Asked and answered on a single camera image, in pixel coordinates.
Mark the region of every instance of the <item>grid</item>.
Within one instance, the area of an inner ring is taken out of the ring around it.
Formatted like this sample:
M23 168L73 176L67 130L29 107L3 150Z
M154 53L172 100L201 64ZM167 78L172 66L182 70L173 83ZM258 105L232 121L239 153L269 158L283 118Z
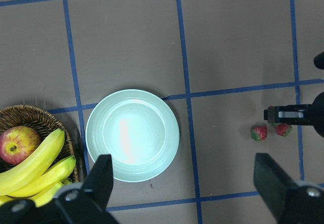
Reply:
M13 1L0 2L0 7L19 5L19 4L27 4L27 3L35 3L35 2L45 2L45 1L51 1L51 0L13 0ZM70 57L70 66L71 66L73 86L74 86L74 92L75 92L75 98L76 98L76 106L51 109L51 110L49 110L49 112L51 112L53 114L66 113L66 112L71 112L71 111L78 112L78 117L79 117L79 122L80 122L80 133L81 133L82 144L83 144L83 149L84 149L86 172L89 173L90 167L89 167L89 162L88 162L87 147L86 147L86 143L85 143L85 122L84 122L83 110L93 109L97 104L96 103L93 103L93 104L82 104L81 103L80 91L79 91L79 85L78 85L78 76L77 76L77 71L76 71L72 31L71 31L71 25L70 25L68 0L62 0L62 1L63 1L63 8L64 8L64 16L65 16L66 34L67 34L68 45L69 45L69 50L70 50L69 57ZM292 41L293 41L292 42L292 44L293 44L292 51L293 51L293 63L294 63L294 82L255 85L255 86L248 86L248 87L239 87L239 88L232 88L232 89L223 89L223 90L191 93L190 81L189 81L189 69L188 69L188 61L187 61L187 51L186 51L185 27L184 27L183 15L182 15L181 0L176 0L176 5L177 5L177 12L178 12L180 41L181 41L181 50L182 50L182 59L183 59L185 94L170 95L170 96L162 98L162 99L163 100L186 99L187 112L188 112L188 123L189 123L190 146L191 146L191 158L192 158L194 186L195 186L195 198L173 200L173 201L163 201L163 202L155 202L155 203L146 203L146 204L137 204L137 205L128 205L128 206L109 207L109 208L107 208L107 211L120 211L120 210L130 210L130 209L138 209L138 208L196 203L198 223L202 223L203 218L202 218L202 213L201 213L201 202L257 196L258 193L257 192L245 192L245 193L228 194L228 195L221 195L221 196L210 196L210 197L201 197L200 196L191 99L195 98L195 97L206 97L206 96L215 96L215 95L230 94L230 93L240 93L240 92L248 92L248 91L294 87L295 94L296 94L296 104L300 104L300 86L311 85L311 84L322 84L322 83L324 83L324 80L322 80L322 79L302 80L302 81L299 80L297 38L296 38L295 0L290 0L291 28L292 28ZM301 128L301 126L298 126L297 129L298 129L298 149L299 149L299 172L300 172L300 179L304 180L302 128Z

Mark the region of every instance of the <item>white plate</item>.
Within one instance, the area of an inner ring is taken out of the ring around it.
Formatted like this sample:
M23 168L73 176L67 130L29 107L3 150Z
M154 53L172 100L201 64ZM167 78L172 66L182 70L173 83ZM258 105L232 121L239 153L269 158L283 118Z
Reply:
M159 97L142 90L122 90L93 109L86 144L94 162L99 155L111 154L115 179L140 182L171 164L179 145L179 127Z

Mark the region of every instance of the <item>screw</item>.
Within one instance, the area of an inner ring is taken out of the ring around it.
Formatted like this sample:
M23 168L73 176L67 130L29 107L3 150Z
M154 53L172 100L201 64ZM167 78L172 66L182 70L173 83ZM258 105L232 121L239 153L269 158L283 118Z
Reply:
M306 191L310 197L320 197L320 191L318 189L308 188Z
M15 205L11 208L11 211L12 211L13 213L16 213L16 212L18 212L18 211L23 210L25 207L26 207L26 201L21 200L21 201L19 201L19 203L15 204Z
M78 192L76 190L73 190L65 196L65 200L72 201L75 200L77 196L78 196Z

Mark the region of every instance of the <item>red apple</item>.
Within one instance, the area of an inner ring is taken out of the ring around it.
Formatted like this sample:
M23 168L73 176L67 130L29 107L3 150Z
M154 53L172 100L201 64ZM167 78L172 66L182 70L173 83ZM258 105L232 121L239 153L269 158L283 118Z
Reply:
M32 128L17 126L0 135L0 157L14 165L25 160L41 143L40 135Z

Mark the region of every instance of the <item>fruit basket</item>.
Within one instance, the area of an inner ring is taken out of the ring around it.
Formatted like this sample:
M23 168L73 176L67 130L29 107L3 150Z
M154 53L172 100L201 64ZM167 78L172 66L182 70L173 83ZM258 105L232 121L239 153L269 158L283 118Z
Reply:
M60 128L65 131L65 141L54 163L67 156L75 156L72 140L68 131L51 113L32 105L13 105L0 109L0 134L15 126L27 126L36 130L42 141L55 129ZM14 165L0 158L0 172L5 172L13 167ZM79 174L76 166L69 178L73 182L79 182Z

